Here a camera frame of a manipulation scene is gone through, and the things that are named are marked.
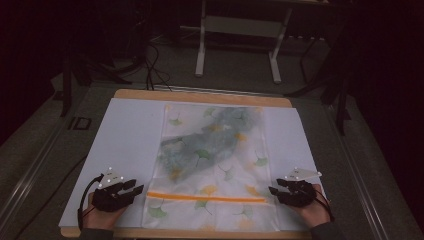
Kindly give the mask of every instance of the floor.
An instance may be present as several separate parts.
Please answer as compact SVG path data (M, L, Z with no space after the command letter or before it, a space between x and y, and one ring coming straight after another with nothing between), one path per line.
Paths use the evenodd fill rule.
M195 77L197 47L193 39L188 37L179 45L166 41L154 44L159 50L155 67L174 91L189 88L281 97L305 85L298 65L307 46L302 40L284 42L278 57L283 83L276 85L271 80L266 50L213 41L206 50L204 76ZM325 43L320 42L310 52L305 60L308 77L319 68L327 51ZM153 48L148 49L148 56L154 59ZM131 88L143 89L146 73L142 68L124 77L134 82ZM23 176L31 175L25 175L31 164L40 164L35 167L38 174L29 176L34 181L24 183L25 201L9 202L11 195L0 196L0 202L8 203L2 206L2 217L6 216L5 209L15 207L3 218L0 226L7 231L1 232L0 237L15 239L23 230L19 239L64 239L57 224L82 168L81 160L90 150L110 98L117 89L129 87L93 76L90 87L74 82L73 106L67 117L59 117L61 102L49 99L1 146L3 193L12 193ZM167 90L156 74L153 78L158 83L156 89ZM52 83L60 90L61 75ZM424 239L355 99L348 99L350 120L345 121L346 136L342 137L334 126L336 105L322 105L321 92L317 89L291 100L301 116L317 168L325 175L322 182L340 228L348 239ZM68 129L72 117L91 118L92 124L85 131Z

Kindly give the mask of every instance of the cloth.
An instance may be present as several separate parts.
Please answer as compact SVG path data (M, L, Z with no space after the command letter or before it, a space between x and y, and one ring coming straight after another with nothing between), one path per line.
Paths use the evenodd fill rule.
M142 226L279 231L262 111L167 104Z
M345 236L334 222L328 222L311 228L313 240L345 240Z
M83 228L79 240L112 240L113 231L104 229Z

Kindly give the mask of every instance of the robotic hand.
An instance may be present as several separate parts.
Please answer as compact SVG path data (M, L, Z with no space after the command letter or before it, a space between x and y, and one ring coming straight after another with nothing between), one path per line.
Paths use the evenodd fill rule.
M124 178L119 177L112 168L106 172L105 175L101 174L99 177L94 178L84 191L81 199L80 208L78 209L78 227L82 229L83 220L83 204L91 185L95 182L100 182L98 188L94 191L94 196L91 204L100 211L115 212L124 208L134 202L134 197L143 192L144 185L135 187L136 180L132 179L127 182L122 182ZM121 190L127 191L126 193L119 194Z
M322 176L320 172L295 168L288 176L284 177L285 180L277 179L277 184L287 188L289 192L279 191L273 187L269 187L269 191L278 198L280 203L292 207L303 208L316 201L328 212L330 220L334 221L327 199L320 192L317 192L311 183L305 181L305 179L320 176ZM321 195L323 201L318 199L317 193Z
M317 197L317 193L312 187L312 184L305 180L286 181L277 179L277 183L289 190L289 192L281 192L276 188L269 187L271 194L276 196L280 203L301 208L311 204Z

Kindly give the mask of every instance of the orange stripe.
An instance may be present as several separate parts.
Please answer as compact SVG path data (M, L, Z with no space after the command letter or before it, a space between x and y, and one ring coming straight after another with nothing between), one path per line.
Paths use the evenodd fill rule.
M165 194L157 192L147 192L148 197L163 198L171 200L183 201L221 201L221 202L251 202L251 203L265 203L265 198L229 198L229 197L206 197L206 196L189 196L178 194Z

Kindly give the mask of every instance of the white paper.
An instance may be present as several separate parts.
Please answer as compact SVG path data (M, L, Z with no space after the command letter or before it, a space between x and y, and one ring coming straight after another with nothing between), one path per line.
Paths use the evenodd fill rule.
M76 227L76 212L87 184L112 167L126 179L136 179L137 186L147 186L153 175L160 144L163 108L166 101L112 99L93 146L80 173L60 227ZM308 142L294 108L264 107L265 136L270 159L271 178L287 175L294 167L316 171ZM311 179L320 183L319 178ZM117 227L140 227L145 192L117 222ZM288 207L277 206L281 230L305 230L302 220Z

